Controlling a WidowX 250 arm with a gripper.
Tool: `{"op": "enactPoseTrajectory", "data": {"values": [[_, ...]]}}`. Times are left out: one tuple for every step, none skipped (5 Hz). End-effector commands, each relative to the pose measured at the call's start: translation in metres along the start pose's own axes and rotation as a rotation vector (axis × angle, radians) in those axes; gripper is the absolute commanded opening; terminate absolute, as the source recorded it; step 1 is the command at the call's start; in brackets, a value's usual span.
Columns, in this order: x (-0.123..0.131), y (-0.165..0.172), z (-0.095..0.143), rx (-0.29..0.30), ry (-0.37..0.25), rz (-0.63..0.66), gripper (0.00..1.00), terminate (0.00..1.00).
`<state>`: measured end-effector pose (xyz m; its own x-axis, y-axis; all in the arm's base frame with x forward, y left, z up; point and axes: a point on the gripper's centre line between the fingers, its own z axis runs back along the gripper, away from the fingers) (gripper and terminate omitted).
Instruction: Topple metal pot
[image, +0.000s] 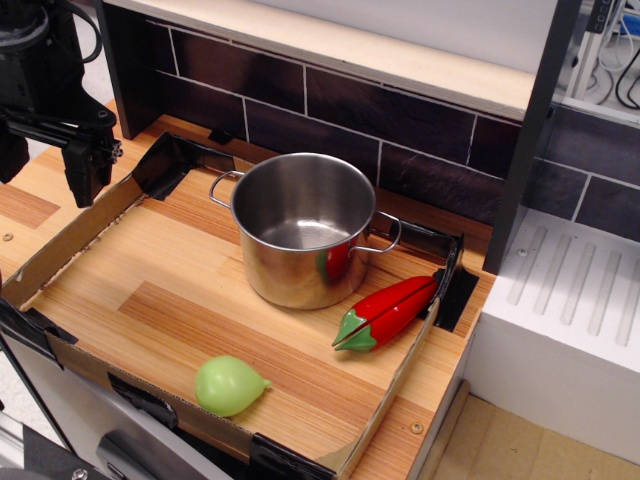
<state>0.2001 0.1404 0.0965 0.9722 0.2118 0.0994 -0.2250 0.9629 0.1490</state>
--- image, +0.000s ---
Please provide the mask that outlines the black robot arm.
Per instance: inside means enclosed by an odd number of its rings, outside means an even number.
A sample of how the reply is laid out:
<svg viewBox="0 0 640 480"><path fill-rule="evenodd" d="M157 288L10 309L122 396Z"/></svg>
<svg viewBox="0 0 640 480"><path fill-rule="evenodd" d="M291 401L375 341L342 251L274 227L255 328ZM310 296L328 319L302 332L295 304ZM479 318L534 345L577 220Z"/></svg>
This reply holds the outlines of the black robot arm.
<svg viewBox="0 0 640 480"><path fill-rule="evenodd" d="M76 19L97 27L70 1L1 4L1 181L29 162L29 141L54 146L75 202L85 208L110 183L122 148L115 114L83 86L86 64L102 51L101 34L82 54Z"/></svg>

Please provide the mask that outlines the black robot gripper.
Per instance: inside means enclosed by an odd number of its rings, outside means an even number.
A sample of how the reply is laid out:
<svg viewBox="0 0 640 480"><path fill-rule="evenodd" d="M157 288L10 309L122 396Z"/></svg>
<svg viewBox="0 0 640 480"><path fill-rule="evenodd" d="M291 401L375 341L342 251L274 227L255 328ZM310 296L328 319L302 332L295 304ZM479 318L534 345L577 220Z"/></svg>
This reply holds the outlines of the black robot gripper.
<svg viewBox="0 0 640 480"><path fill-rule="evenodd" d="M111 182L112 166L122 156L113 134L116 116L86 92L83 77L81 62L52 47L1 52L1 125L11 132L1 132L2 184L30 160L24 137L62 150L78 208L92 206Z"/></svg>

